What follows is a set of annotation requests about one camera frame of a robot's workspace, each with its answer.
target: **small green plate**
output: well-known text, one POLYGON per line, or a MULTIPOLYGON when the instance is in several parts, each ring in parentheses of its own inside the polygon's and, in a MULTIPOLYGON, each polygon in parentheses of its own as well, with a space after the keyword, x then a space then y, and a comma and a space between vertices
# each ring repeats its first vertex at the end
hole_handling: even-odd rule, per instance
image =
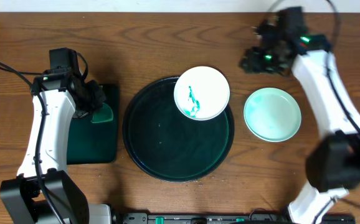
POLYGON ((295 99, 277 88, 262 88, 252 93, 245 103, 244 119, 257 137, 280 142, 299 130, 301 113, 295 99))

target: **black tray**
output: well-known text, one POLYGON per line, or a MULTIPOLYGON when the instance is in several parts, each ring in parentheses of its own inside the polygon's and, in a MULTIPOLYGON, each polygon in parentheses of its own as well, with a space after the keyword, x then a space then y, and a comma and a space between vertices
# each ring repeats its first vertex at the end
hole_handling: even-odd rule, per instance
POLYGON ((158 80, 130 102, 123 140, 134 162, 161 180, 185 182, 212 172, 225 159, 234 138, 230 106, 208 121, 195 121, 177 108, 178 77, 158 80))

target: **wood grain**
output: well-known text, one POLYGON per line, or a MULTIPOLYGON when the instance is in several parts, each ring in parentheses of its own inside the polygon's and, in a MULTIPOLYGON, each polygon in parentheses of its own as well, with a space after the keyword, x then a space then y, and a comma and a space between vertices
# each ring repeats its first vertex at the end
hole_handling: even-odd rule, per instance
MULTIPOLYGON (((360 112, 360 14, 343 14, 336 49, 339 72, 360 112)), ((147 84, 208 65, 220 69, 230 88, 235 139, 229 155, 212 174, 183 184, 163 182, 142 172, 130 159, 119 133, 117 160, 76 165, 69 174, 90 203, 111 203, 121 212, 248 213, 263 207, 279 210, 305 183, 305 157, 318 142, 313 113, 294 78, 246 75, 238 66, 244 49, 258 44, 250 27, 262 14, 0 13, 0 61, 42 72, 50 49, 68 47, 87 59, 89 78, 120 86, 120 125, 132 97, 147 84), (243 119, 253 91, 281 88, 299 103, 302 125, 281 143, 256 138, 243 119)), ((331 33, 330 14, 309 14, 314 32, 331 33)), ((28 87, 0 71, 0 183, 15 177, 32 124, 28 87)), ((360 188, 348 197, 360 203, 360 188)), ((332 212, 360 210, 339 202, 332 212)), ((0 223, 11 223, 0 201, 0 223)))

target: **green stain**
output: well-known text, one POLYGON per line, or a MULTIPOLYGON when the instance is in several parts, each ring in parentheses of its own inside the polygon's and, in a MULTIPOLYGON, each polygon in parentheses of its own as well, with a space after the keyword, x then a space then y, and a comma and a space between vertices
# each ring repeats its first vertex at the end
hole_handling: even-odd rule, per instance
POLYGON ((200 110, 201 105, 199 104, 199 101, 195 99, 194 93, 192 92, 191 86, 188 86, 190 89, 190 94, 188 96, 188 100, 191 99, 192 103, 194 103, 194 106, 192 107, 191 111, 184 111, 187 115, 192 116, 193 118, 196 117, 197 112, 200 110))

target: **wire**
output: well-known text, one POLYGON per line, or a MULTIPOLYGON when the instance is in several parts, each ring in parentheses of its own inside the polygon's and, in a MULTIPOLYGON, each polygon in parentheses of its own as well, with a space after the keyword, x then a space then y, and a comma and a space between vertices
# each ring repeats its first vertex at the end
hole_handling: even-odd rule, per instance
POLYGON ((265 17, 263 18, 263 20, 267 20, 268 17, 270 16, 270 14, 272 13, 272 11, 283 2, 284 0, 277 0, 275 3, 272 4, 272 6, 270 6, 270 8, 268 8, 265 17))
MULTIPOLYGON (((257 210, 263 210, 263 211, 266 211, 266 209, 264 208, 255 208, 250 214, 249 214, 249 221, 252 221, 252 216, 253 214, 257 211, 257 210)), ((271 214, 268 214, 268 216, 270 217, 270 220, 271 221, 274 221, 271 214)))
POLYGON ((338 200, 337 197, 331 197, 331 199, 324 205, 323 208, 321 208, 321 210, 315 216, 315 219, 313 220, 313 224, 316 224, 317 219, 323 214, 323 212, 327 209, 327 207, 331 204, 331 202, 336 203, 337 200, 338 200))
MULTIPOLYGON (((7 71, 7 72, 11 72, 16 74, 19 78, 21 78, 24 82, 26 82, 29 85, 29 88, 32 88, 33 84, 26 79, 23 74, 21 74, 20 72, 18 72, 17 70, 9 67, 8 65, 5 65, 3 63, 0 62, 0 69, 7 71)), ((40 95, 40 92, 37 91, 36 92, 36 96, 40 101, 40 104, 42 106, 42 119, 40 122, 40 128, 39 128, 39 133, 37 135, 37 140, 36 140, 36 149, 35 149, 35 156, 33 157, 33 160, 35 162, 35 170, 36 170, 36 177, 37 177, 37 183, 39 184, 39 188, 41 189, 45 200, 47 201, 47 203, 49 204, 49 207, 51 208, 52 212, 54 213, 54 215, 57 217, 58 221, 60 224, 65 224, 64 219, 61 217, 60 213, 58 212, 57 208, 55 207, 55 205, 53 204, 49 193, 47 192, 47 188, 44 185, 42 176, 40 174, 40 163, 42 162, 40 160, 40 145, 42 142, 42 135, 43 135, 43 129, 44 129, 44 123, 45 123, 45 116, 46 116, 46 109, 45 109, 45 104, 44 101, 40 95)))
POLYGON ((53 211, 54 215, 57 217, 60 224, 65 224, 64 219, 61 217, 61 214, 58 212, 57 208, 53 204, 53 201, 51 200, 50 195, 47 192, 47 188, 45 187, 42 176, 40 174, 40 163, 42 162, 40 160, 40 145, 42 143, 42 135, 43 135, 43 130, 44 130, 44 121, 45 121, 46 112, 45 112, 45 104, 40 95, 40 92, 37 92, 36 96, 39 99, 40 104, 42 105, 42 120, 40 122, 39 133, 37 135, 35 156, 33 157, 33 160, 35 161, 37 182, 39 184, 39 188, 41 189, 41 191, 45 197, 46 202, 49 204, 49 207, 53 211))
POLYGON ((334 30, 333 30, 333 37, 331 40, 331 47, 330 49, 328 49, 328 53, 325 57, 325 66, 326 66, 326 76, 329 80, 329 84, 331 85, 332 91, 335 94, 335 97, 339 103, 339 105, 341 106, 343 113, 346 115, 347 119, 350 121, 350 123, 352 124, 353 128, 358 132, 358 135, 360 137, 360 127, 356 124, 356 122, 353 120, 353 118, 351 117, 349 111, 346 109, 345 105, 342 102, 341 97, 338 94, 338 91, 335 88, 334 82, 331 78, 331 69, 329 68, 329 58, 330 58, 330 53, 331 51, 335 48, 336 43, 338 41, 338 37, 339 37, 339 33, 341 32, 341 18, 339 16, 339 12, 336 10, 335 5, 331 2, 331 0, 325 0, 328 2, 328 4, 331 6, 334 16, 335 16, 335 23, 334 23, 334 30))
MULTIPOLYGON (((32 88, 32 83, 27 79, 27 78, 25 78, 24 76, 23 76, 23 74, 25 74, 25 73, 27 73, 27 74, 31 74, 31 72, 18 72, 17 70, 15 70, 15 69, 13 69, 13 68, 11 68, 10 66, 8 66, 8 65, 6 65, 6 64, 3 64, 3 63, 1 63, 0 62, 0 70, 3 70, 3 71, 6 71, 6 72, 11 72, 11 73, 14 73, 14 74, 16 74, 19 78, 21 78, 24 82, 26 82, 26 84, 28 84, 29 85, 29 88, 32 88)), ((47 90, 47 88, 43 85, 43 84, 41 84, 40 85, 41 86, 41 88, 43 89, 43 90, 47 90)))
POLYGON ((86 65, 85 71, 83 72, 83 75, 82 75, 82 80, 85 81, 85 79, 87 77, 87 74, 88 74, 88 65, 87 65, 86 59, 80 53, 77 53, 77 54, 83 60, 83 62, 86 65))
MULTIPOLYGON (((4 66, 7 67, 7 65, 3 64, 0 62, 0 70, 6 71, 6 72, 11 72, 11 73, 15 73, 13 72, 13 69, 8 69, 5 68, 4 66)), ((39 72, 20 72, 20 71, 16 71, 17 73, 20 73, 21 75, 43 75, 43 73, 39 73, 39 72)))

